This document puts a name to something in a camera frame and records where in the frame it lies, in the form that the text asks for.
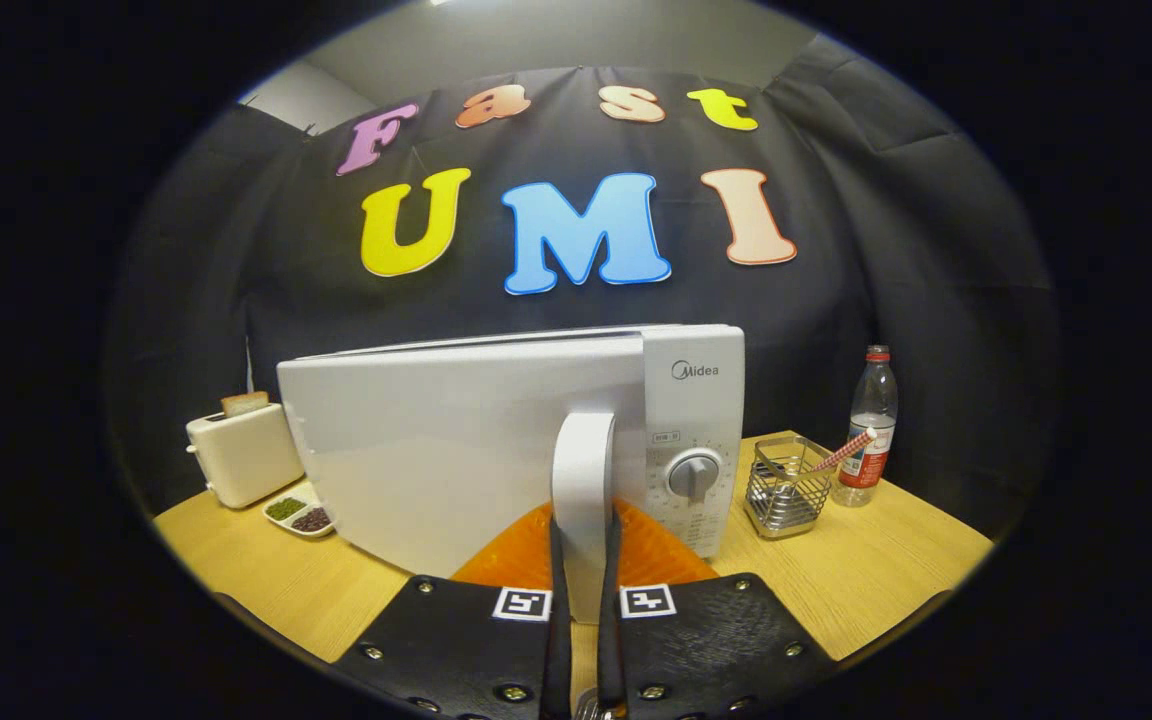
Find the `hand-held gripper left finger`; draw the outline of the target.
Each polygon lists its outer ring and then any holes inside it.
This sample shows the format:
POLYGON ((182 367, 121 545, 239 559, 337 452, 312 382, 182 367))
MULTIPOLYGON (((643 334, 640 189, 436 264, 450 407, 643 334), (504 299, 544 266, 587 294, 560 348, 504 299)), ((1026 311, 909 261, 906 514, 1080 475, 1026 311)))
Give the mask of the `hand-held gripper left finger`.
POLYGON ((407 579, 338 673, 435 719, 570 717, 571 612, 552 520, 543 503, 452 577, 407 579))

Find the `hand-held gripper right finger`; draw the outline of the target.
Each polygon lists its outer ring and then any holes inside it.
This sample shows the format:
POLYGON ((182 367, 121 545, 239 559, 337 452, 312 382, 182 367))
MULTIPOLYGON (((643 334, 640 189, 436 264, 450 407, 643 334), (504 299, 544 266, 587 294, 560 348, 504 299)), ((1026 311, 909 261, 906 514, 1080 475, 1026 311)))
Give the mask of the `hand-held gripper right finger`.
POLYGON ((596 642, 608 719, 765 719, 838 662, 755 573, 719 575, 614 501, 596 642))

